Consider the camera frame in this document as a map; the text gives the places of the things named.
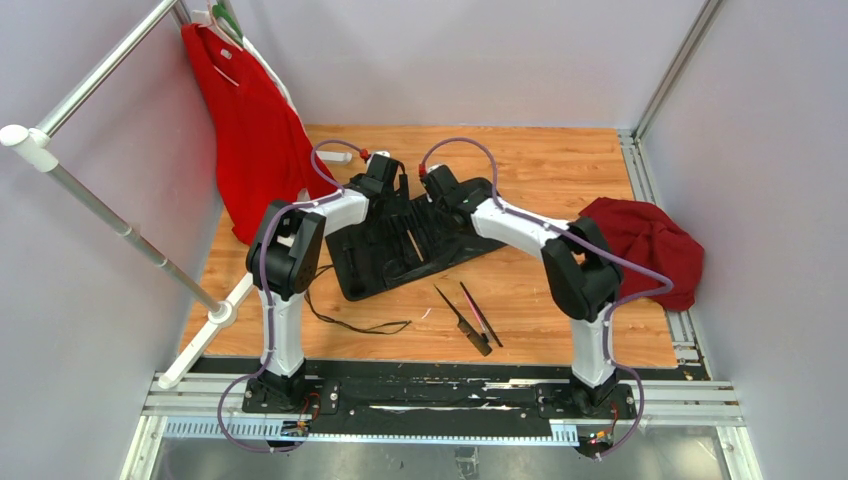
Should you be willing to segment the black makeup brush roll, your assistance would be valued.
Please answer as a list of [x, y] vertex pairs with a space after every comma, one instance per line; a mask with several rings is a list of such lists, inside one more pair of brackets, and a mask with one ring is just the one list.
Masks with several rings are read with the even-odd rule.
[[[419, 261], [407, 236], [412, 231], [424, 256]], [[504, 247], [502, 242], [483, 238], [471, 230], [445, 226], [425, 195], [412, 198], [405, 214], [365, 219], [325, 236], [343, 296], [359, 301], [398, 288], [424, 277]], [[349, 290], [350, 272], [345, 248], [356, 249], [359, 274], [365, 291], [354, 296]]]

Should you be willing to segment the black angled brush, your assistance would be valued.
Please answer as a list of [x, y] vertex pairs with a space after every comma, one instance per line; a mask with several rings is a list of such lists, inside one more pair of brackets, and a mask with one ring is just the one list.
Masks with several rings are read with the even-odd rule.
[[492, 327], [491, 327], [490, 323], [488, 322], [488, 320], [487, 320], [485, 314], [483, 313], [482, 309], [479, 307], [477, 302], [474, 300], [473, 296], [471, 295], [471, 292], [468, 290], [468, 288], [466, 287], [466, 285], [463, 282], [460, 282], [460, 288], [463, 291], [466, 302], [468, 303], [469, 307], [471, 308], [474, 317], [477, 319], [478, 323], [481, 326], [481, 329], [482, 329], [481, 336], [483, 337], [483, 339], [487, 340], [487, 341], [494, 341], [495, 344], [498, 347], [503, 348], [504, 345], [503, 345], [502, 341], [499, 339], [498, 335], [492, 329]]

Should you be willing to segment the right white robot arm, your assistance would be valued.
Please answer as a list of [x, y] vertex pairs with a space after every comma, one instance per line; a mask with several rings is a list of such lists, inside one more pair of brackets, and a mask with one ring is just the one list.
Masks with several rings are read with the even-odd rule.
[[570, 319], [574, 354], [574, 408], [594, 417], [612, 401], [614, 382], [609, 321], [623, 272], [588, 218], [568, 223], [538, 217], [503, 201], [494, 186], [459, 182], [445, 165], [419, 168], [428, 199], [449, 225], [521, 250], [544, 266], [556, 306]]

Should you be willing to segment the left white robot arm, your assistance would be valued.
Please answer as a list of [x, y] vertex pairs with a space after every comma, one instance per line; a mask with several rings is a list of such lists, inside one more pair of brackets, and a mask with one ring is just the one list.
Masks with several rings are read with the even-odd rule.
[[371, 154], [366, 171], [336, 184], [331, 194], [293, 204], [277, 200], [266, 209], [246, 259], [265, 316], [264, 351], [253, 378], [283, 413], [298, 411], [306, 400], [301, 314], [324, 238], [363, 223], [397, 192], [395, 182], [401, 193], [408, 191], [403, 164]]

